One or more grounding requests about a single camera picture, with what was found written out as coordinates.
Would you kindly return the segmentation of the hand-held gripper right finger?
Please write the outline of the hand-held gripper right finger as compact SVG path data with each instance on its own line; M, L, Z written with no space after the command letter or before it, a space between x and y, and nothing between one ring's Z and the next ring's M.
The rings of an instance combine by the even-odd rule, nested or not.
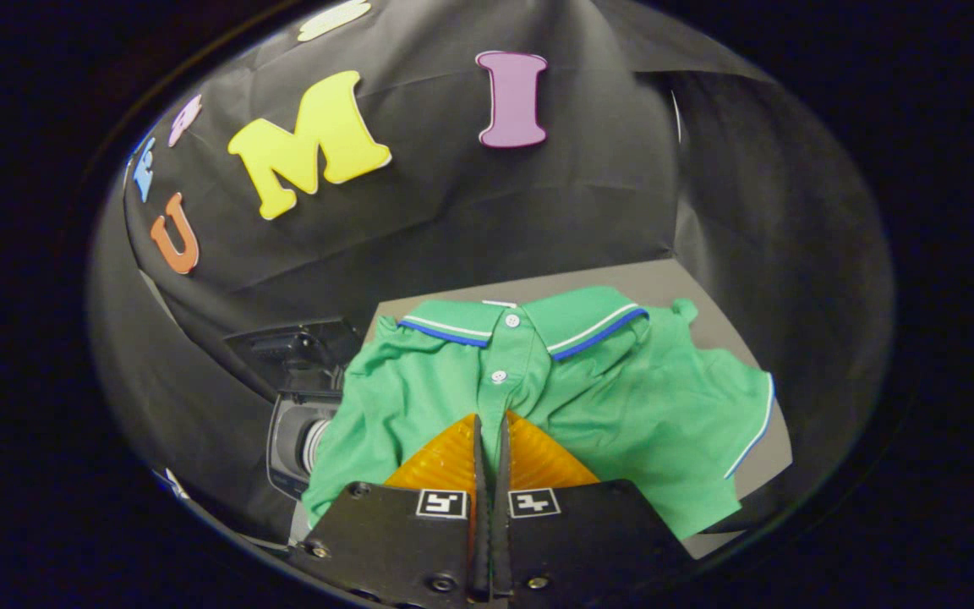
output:
M631 604L692 577L691 554L632 481L595 480L515 414L500 441L495 604Z

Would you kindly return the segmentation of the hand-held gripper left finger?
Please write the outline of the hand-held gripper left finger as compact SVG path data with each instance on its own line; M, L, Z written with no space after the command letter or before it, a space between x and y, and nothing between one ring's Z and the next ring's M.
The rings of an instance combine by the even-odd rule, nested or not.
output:
M471 606L490 596L480 420L429 440L383 483L355 480L294 548L295 568L380 606Z

